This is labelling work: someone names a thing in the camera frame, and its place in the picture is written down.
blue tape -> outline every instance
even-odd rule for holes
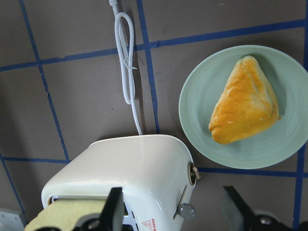
[[[69,161],[69,156],[68,156],[66,146],[65,146],[65,143],[64,143],[64,140],[63,140],[62,132],[61,132],[61,129],[60,129],[60,124],[59,124],[57,114],[56,114],[56,111],[54,109],[52,99],[51,99],[49,92],[48,92],[48,102],[49,102],[49,105],[50,105],[50,108],[51,108],[54,123],[56,124],[56,127],[57,127],[57,131],[58,131],[58,135],[59,135],[60,142],[61,142],[61,145],[62,145],[62,149],[64,151],[65,159],[66,159],[66,161]]]
[[[30,63],[22,63],[22,64],[13,64],[13,65],[8,65],[8,66],[1,66],[0,67],[0,72],[2,71],[10,71],[10,70],[15,70],[15,69],[21,69],[21,68],[27,68],[27,67],[34,67],[38,66],[38,62],[30,62]]]
[[[207,40],[220,39],[220,38],[223,39],[223,38],[229,38],[229,37],[235,37],[235,36],[271,32],[271,31],[276,31],[276,30],[299,28],[299,27],[304,27],[304,26],[305,26],[305,20],[295,20],[295,21],[284,22],[284,23],[253,26],[253,27],[247,27],[247,28],[242,28],[242,29],[220,31],[220,32],[201,34],[201,35],[195,35],[195,36],[187,36],[187,37],[182,37],[182,38],[173,38],[173,39],[167,39],[167,40],[162,40],[162,41],[154,41],[150,43],[150,48],[158,48],[162,46],[172,46],[172,45],[207,41]]]
[[[294,178],[296,177],[296,172],[266,171],[266,170],[236,169],[236,168],[212,168],[212,167],[199,167],[198,169],[199,172],[210,172],[210,173],[272,176],[272,177],[294,177]]]
[[[305,145],[297,151],[297,171],[295,182],[295,198],[293,209],[293,229],[298,229],[303,190],[303,173],[305,163]]]
[[[88,58],[94,58],[94,57],[112,55],[112,54],[117,54],[116,48],[107,49],[103,51],[93,51],[89,53],[73,54],[73,55],[68,55],[64,58],[45,59],[45,60],[42,60],[41,63],[42,64],[54,64],[54,63],[73,61],[73,60],[79,60],[79,59],[88,59]]]
[[[148,78],[149,78],[149,84],[150,84],[150,90],[151,90],[156,133],[160,134],[160,128],[159,128],[159,123],[158,123],[158,115],[157,115],[157,95],[156,95],[156,87],[155,87],[155,80],[154,80],[154,73],[153,73],[151,47],[150,47],[150,43],[149,43],[148,31],[146,29],[146,22],[145,22],[145,15],[144,15],[144,11],[143,11],[142,0],[137,0],[137,8],[138,8],[142,38],[143,38],[143,48],[144,48],[146,63],[147,63],[147,67],[148,67]]]
[[[304,68],[308,71],[308,1],[306,1]]]
[[[32,30],[31,30],[31,26],[30,26],[30,22],[29,22],[27,12],[26,12],[26,7],[25,7],[25,4],[24,4],[24,1],[19,0],[19,4],[20,4],[20,7],[21,7],[21,11],[23,13],[24,21],[25,21],[25,24],[26,24],[26,27],[27,27],[27,31],[28,31],[28,35],[29,35],[29,39],[30,39],[32,48],[33,48],[35,59],[36,59],[36,61],[39,61],[39,55],[38,55],[39,52],[38,52],[37,46],[36,46],[35,41],[34,41],[34,37],[33,37]]]
[[[38,163],[54,163],[69,164],[70,160],[42,159],[42,158],[19,158],[19,157],[3,157],[5,161],[22,161],[22,162],[38,162]]]
[[[6,173],[7,177],[8,177],[8,179],[9,179],[9,182],[10,182],[10,184],[11,184],[11,187],[12,187],[12,189],[13,189],[13,191],[14,191],[14,194],[15,194],[15,197],[16,197],[17,202],[18,202],[18,204],[19,204],[19,207],[20,207],[22,213],[25,213],[23,204],[21,203],[20,197],[19,197],[19,195],[18,195],[18,193],[17,193],[17,190],[16,190],[15,185],[14,185],[14,183],[13,183],[12,177],[11,177],[11,175],[10,175],[10,173],[9,173],[8,168],[6,167],[6,164],[5,164],[5,161],[4,161],[4,157],[2,156],[1,153],[0,153],[0,160],[1,160],[1,162],[2,162],[2,165],[3,165],[3,168],[4,168],[4,170],[5,170],[5,173]]]
[[[48,92],[47,80],[45,78],[44,70],[43,70],[43,67],[42,67],[42,64],[41,64],[41,60],[39,58],[39,52],[38,52],[37,46],[36,46],[35,41],[34,41],[33,33],[32,33],[30,22],[29,22],[29,18],[28,18],[28,15],[26,13],[26,7],[25,7],[25,4],[24,4],[24,1],[19,0],[19,4],[20,4],[20,7],[21,7],[21,10],[22,10],[22,13],[23,13],[23,17],[24,17],[24,21],[25,21],[26,28],[27,28],[27,31],[28,31],[29,39],[30,39],[30,42],[31,42],[31,45],[32,45],[32,49],[33,49],[33,52],[34,52],[34,55],[35,55],[35,58],[36,58],[36,61],[37,61],[37,64],[38,64],[41,79],[42,79],[45,91],[48,94],[48,102],[49,102],[49,105],[50,105],[50,108],[51,108],[51,112],[52,112],[52,115],[53,115],[54,122],[55,122],[56,127],[57,127],[57,131],[58,131],[58,135],[59,135],[61,145],[62,145],[62,148],[63,148],[63,151],[64,151],[65,159],[66,159],[66,161],[69,161],[69,156],[67,154],[66,146],[64,144],[62,132],[61,132],[60,125],[59,125],[59,122],[58,122],[58,119],[57,119],[57,115],[56,115],[56,112],[55,112],[55,109],[54,109],[54,106],[53,106],[53,103],[52,103],[50,93]]]

metal knob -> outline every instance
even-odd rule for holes
[[[179,205],[177,214],[179,214],[183,219],[193,219],[196,216],[196,210],[191,204],[183,203]]]
[[[200,173],[198,171],[198,168],[193,164],[193,162],[188,163],[187,172],[190,185],[194,185],[196,183],[196,180],[200,179]]]
[[[263,225],[270,225],[272,223],[272,219],[270,217],[264,216],[260,217],[260,222]]]

red warning triangle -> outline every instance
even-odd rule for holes
[[[151,221],[147,220],[145,222],[143,222],[143,225],[146,226],[149,230],[152,230],[152,225],[151,225]]]

white power cord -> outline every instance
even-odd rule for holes
[[[115,41],[117,51],[119,53],[120,58],[120,65],[121,65],[121,74],[122,74],[122,87],[123,87],[123,95],[125,102],[127,104],[131,104],[131,109],[133,112],[133,117],[135,121],[135,125],[139,135],[142,135],[142,130],[140,128],[140,124],[137,117],[136,106],[134,102],[135,98],[135,83],[134,83],[134,76],[133,76],[133,69],[136,69],[132,66],[133,64],[133,47],[134,47],[134,27],[130,17],[124,12],[118,12],[117,9],[117,1],[116,0],[109,0],[110,6],[114,11],[115,15]],[[123,34],[123,29],[121,25],[121,18],[125,18],[128,27],[129,27],[129,50],[127,51],[126,41]],[[126,86],[126,70],[128,70],[128,87],[129,87],[129,96],[127,92]]]

toaster lever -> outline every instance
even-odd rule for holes
[[[201,176],[200,176],[199,170],[196,166],[193,166],[192,172],[193,172],[193,175],[196,178],[196,180],[199,180]]]
[[[196,216],[196,210],[191,204],[182,203],[186,189],[187,189],[187,185],[185,185],[185,188],[183,190],[182,196],[180,198],[180,201],[179,201],[177,210],[173,216],[173,219],[175,219],[176,215],[180,215],[183,219],[193,219]]]

